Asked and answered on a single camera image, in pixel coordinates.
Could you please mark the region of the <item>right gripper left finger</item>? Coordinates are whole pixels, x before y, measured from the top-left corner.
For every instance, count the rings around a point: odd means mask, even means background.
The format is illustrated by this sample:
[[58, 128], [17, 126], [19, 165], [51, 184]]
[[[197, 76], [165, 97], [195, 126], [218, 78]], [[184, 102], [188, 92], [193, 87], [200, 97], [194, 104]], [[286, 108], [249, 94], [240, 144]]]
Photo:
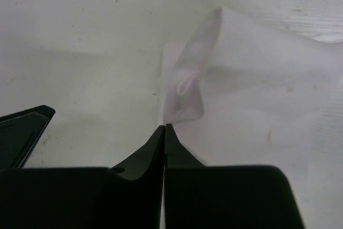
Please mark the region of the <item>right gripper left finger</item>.
[[111, 168], [116, 183], [161, 183], [163, 178], [165, 127], [160, 125], [147, 142]]

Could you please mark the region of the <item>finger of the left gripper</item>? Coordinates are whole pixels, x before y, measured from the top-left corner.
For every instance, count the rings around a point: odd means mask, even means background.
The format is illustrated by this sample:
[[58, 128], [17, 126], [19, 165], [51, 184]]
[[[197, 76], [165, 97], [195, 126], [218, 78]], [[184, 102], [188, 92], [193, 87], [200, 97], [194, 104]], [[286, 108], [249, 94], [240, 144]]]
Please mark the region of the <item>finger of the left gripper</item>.
[[54, 114], [41, 105], [1, 117], [1, 170], [25, 165]]

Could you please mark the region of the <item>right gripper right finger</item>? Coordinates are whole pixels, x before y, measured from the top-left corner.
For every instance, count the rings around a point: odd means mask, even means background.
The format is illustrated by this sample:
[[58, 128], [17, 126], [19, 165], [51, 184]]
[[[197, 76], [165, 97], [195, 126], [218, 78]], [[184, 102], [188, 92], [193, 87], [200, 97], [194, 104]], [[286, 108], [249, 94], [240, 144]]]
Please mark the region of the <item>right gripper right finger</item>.
[[165, 126], [165, 168], [203, 168], [205, 165], [193, 156], [179, 141], [172, 124]]

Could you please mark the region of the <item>white tank top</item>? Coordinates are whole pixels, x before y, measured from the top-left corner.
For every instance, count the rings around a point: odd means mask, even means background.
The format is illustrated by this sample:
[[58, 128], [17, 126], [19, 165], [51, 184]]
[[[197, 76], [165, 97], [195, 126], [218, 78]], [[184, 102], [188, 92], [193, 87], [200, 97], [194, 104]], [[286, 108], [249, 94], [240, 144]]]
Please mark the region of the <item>white tank top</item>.
[[164, 228], [342, 228], [342, 44], [223, 7], [162, 56]]

